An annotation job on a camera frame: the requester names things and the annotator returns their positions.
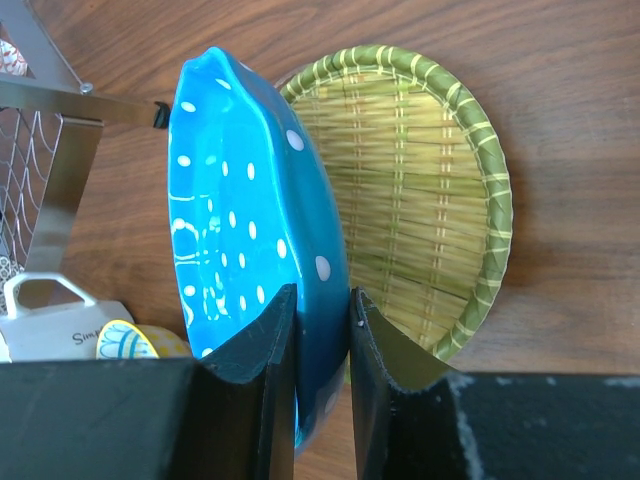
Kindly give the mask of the blue polka dot plate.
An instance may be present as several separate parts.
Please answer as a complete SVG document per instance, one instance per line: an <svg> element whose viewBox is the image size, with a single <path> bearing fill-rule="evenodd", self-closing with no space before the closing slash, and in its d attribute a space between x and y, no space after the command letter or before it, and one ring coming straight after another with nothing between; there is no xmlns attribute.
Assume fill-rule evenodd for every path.
<svg viewBox="0 0 640 480"><path fill-rule="evenodd" d="M324 164L274 86L228 51L186 61L168 126L173 264L193 354L252 323L280 288L296 301L296 448L339 396L350 287Z"/></svg>

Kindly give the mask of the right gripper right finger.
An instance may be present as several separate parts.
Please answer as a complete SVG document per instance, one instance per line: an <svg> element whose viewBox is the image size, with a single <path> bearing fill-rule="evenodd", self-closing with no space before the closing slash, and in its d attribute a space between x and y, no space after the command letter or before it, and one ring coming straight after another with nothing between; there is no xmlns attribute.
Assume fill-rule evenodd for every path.
<svg viewBox="0 0 640 480"><path fill-rule="evenodd" d="M361 479L635 479L634 375L461 372L355 289L351 391Z"/></svg>

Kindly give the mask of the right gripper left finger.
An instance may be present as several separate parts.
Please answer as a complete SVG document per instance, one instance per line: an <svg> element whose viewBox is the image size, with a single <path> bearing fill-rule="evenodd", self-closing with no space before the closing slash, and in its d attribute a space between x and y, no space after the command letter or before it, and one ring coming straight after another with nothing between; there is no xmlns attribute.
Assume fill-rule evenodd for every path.
<svg viewBox="0 0 640 480"><path fill-rule="evenodd" d="M289 479L294 285L204 358L1 367L5 479Z"/></svg>

